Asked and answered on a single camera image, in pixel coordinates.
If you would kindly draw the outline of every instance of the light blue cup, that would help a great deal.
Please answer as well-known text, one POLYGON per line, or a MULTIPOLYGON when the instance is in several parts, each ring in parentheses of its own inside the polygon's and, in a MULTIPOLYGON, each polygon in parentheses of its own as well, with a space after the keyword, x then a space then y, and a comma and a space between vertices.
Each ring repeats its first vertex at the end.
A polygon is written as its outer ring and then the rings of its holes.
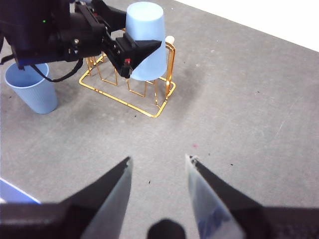
MULTIPOLYGON (((49 76, 47 64, 36 66, 46 77, 49 76)), ((30 66, 19 70, 18 66, 13 63, 6 70, 5 82, 38 114, 50 113, 58 105, 53 83, 41 77, 30 66)))
POLYGON ((140 1, 129 5, 126 31, 134 40, 159 40, 161 46, 147 57, 131 74, 139 81, 155 80, 167 69, 163 9, 152 2, 140 1))

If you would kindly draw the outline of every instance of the gold wire rack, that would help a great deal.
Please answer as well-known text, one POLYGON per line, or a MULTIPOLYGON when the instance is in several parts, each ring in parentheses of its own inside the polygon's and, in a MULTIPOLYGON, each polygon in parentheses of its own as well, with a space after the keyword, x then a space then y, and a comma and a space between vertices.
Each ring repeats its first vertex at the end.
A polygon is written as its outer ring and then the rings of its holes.
POLYGON ((134 110, 137 110, 149 117, 152 117, 152 118, 157 118, 163 111, 164 107, 166 106, 167 104, 167 101, 169 99, 169 97, 172 95, 173 91, 175 90, 176 88, 176 84, 171 80, 172 79, 172 72, 173 72, 173 65, 174 65, 174 59, 175 59, 175 47, 174 47, 174 37, 172 36, 168 36, 166 39, 165 39, 165 45, 166 45, 166 49, 168 50, 168 59, 167 59, 167 71, 166 71, 166 76, 161 76, 159 77, 158 79, 155 79, 155 80, 152 80, 152 81, 145 81, 144 82, 144 91, 143 93, 139 93, 137 91, 134 91, 130 85, 130 79, 125 79, 123 78, 125 81, 126 81, 126 85, 127 85, 127 90, 131 93, 134 93, 140 97, 145 97, 146 96, 146 92, 147 92, 147 86, 148 85, 153 85, 154 86, 154 102, 155 102, 155 105, 158 109, 157 113, 155 114, 152 114, 151 112, 145 110, 145 109, 142 109, 138 106, 136 106, 136 104, 134 103, 129 103, 123 99, 120 99, 119 97, 116 97, 114 95, 111 95, 110 93, 107 93, 105 91, 102 91, 92 85, 88 85, 86 83, 83 82, 83 80, 86 78, 86 77, 89 77, 89 76, 92 76, 92 70, 94 68, 97 69, 98 71, 98 74, 99 74, 99 77, 100 77, 100 80, 105 82, 105 83, 108 83, 110 85, 112 85, 113 87, 119 87, 119 74, 118 72, 116 71, 116 69, 114 68, 114 74, 115 74, 115 81, 109 81, 107 80, 106 78, 103 78, 102 77, 102 73, 101 73, 101 70, 100 70, 100 65, 102 63, 104 63, 104 58, 106 57, 106 54, 102 52, 102 55, 96 59, 95 57, 88 57, 86 58, 86 63, 87 63, 87 66, 88 66, 88 70, 82 75, 82 77, 80 78, 79 80, 79 83, 82 85, 82 86, 85 86, 95 92, 98 92, 104 96, 107 96, 119 103, 122 103, 134 110), (163 98, 163 102, 162 103, 159 103, 159 98, 158 98, 158 94, 159 94, 159 91, 158 91, 158 80, 161 80, 161 81, 164 81, 164 85, 165 85, 165 89, 164 89, 164 98, 163 98))

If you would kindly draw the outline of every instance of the gray floor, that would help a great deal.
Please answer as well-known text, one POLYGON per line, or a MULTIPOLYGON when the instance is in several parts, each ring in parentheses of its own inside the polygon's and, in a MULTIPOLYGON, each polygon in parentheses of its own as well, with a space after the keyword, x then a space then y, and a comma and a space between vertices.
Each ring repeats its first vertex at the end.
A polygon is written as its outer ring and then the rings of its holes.
MULTIPOLYGON (((130 2, 108 1, 121 9, 130 2)), ((2 70, 1 176, 58 202, 131 155, 123 239, 144 238, 163 217, 198 237, 185 153, 264 205, 318 206, 319 53, 178 2, 157 2, 177 48, 177 89, 162 115, 148 118, 80 86, 84 67, 55 85, 59 107, 37 115, 4 84, 2 70)), ((50 64, 51 74, 72 66, 50 64)))

